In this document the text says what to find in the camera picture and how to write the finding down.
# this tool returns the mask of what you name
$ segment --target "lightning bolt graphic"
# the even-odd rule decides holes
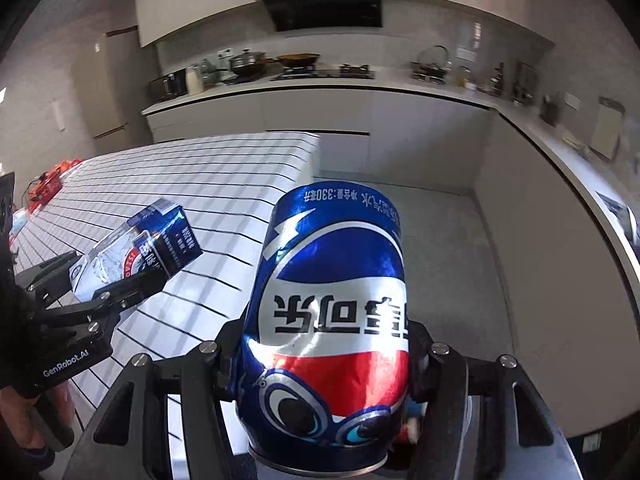
[[[310,209],[309,211],[303,211],[302,213],[298,213],[297,215],[293,215],[291,218],[287,218],[284,222],[276,225],[273,229],[278,233],[271,242],[264,248],[262,252],[262,256],[264,256],[265,260],[271,258],[276,251],[283,248],[290,241],[293,240],[300,233],[296,231],[296,225],[300,222],[306,215],[315,211],[316,209]]]

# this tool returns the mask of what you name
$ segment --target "microwave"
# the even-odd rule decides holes
[[[155,103],[168,101],[187,93],[186,69],[163,75],[149,83],[149,93]]]

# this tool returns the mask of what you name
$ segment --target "table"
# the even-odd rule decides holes
[[[98,156],[65,175],[62,191],[14,241],[16,272],[67,251],[86,253],[161,196],[184,208],[203,251],[116,328],[109,359],[72,379],[84,425],[134,354],[146,352],[155,360],[185,354],[240,316],[271,210],[287,191],[311,183],[317,146],[318,136],[302,132],[205,137]],[[77,301],[68,293],[54,306]],[[170,400],[172,464],[181,478],[186,462],[180,399]],[[223,404],[232,449],[246,452],[234,406]]]

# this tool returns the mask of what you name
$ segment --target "beige refrigerator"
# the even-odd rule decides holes
[[[152,105],[148,83],[158,77],[158,58],[153,45],[140,48],[137,27],[102,34],[71,72],[99,155],[153,143],[140,112]]]

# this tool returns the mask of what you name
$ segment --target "human hand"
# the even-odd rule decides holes
[[[69,393],[68,381],[52,389],[51,400],[60,414],[60,421],[71,426],[76,411]],[[36,429],[30,417],[30,410],[38,402],[36,399],[21,397],[11,386],[0,390],[0,415],[4,419],[15,441],[23,449],[45,447],[44,437]]]

